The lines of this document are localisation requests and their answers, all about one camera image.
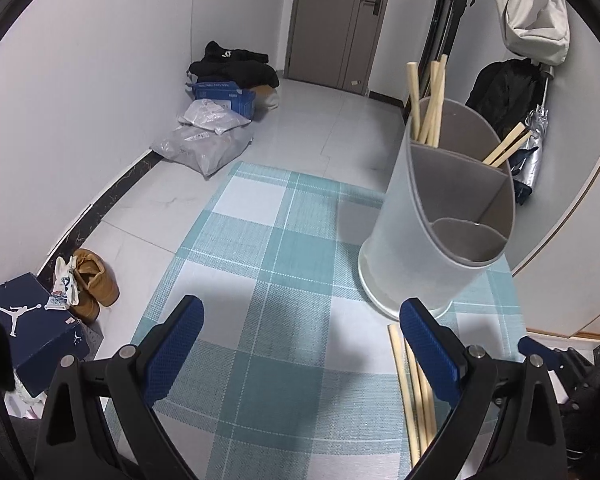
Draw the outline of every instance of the checkered tablecloth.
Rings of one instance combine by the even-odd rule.
[[[243,162],[200,214],[134,343],[184,294],[205,324],[155,411],[199,478],[401,479],[410,470],[387,318],[358,280],[383,195]],[[501,259],[439,320],[465,344],[518,359],[525,335]],[[444,419],[448,407],[436,403]],[[107,418],[128,446],[112,405]],[[493,425],[493,413],[484,430]]]

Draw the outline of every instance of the container base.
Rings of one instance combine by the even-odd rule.
[[[392,298],[383,292],[374,281],[371,272],[369,271],[369,266],[365,256],[365,245],[368,241],[368,239],[365,240],[360,247],[360,252],[358,253],[358,275],[360,277],[360,282],[362,283],[362,288],[366,292],[366,295],[371,302],[382,314],[398,321],[400,320],[400,306],[402,304],[392,300]],[[429,309],[429,312],[435,319],[438,319],[446,314],[446,311],[451,308],[452,303],[453,301],[451,301],[447,306],[434,308],[432,310]]]

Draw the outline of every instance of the tan shoe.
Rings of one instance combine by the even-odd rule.
[[[120,290],[102,259],[88,249],[76,249],[74,278],[78,288],[91,294],[102,306],[112,305]]]
[[[81,290],[80,285],[78,285],[78,304],[70,306],[69,312],[81,322],[90,325],[96,321],[100,313],[100,305],[91,294],[86,290]]]

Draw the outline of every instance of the jumpman logo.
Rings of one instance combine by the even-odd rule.
[[[6,308],[2,308],[0,306],[0,311],[5,314],[9,314],[11,316],[11,333],[9,334],[12,337],[16,337],[16,323],[18,322],[18,318],[22,316],[25,312],[30,312],[31,310],[36,310],[40,308],[42,305],[37,304],[36,306],[32,306],[29,308],[28,306],[10,306],[11,310],[7,310]]]

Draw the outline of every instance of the door lock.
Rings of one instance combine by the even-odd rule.
[[[374,6],[374,16],[380,14],[380,7],[382,7],[382,0],[363,0],[362,3]]]

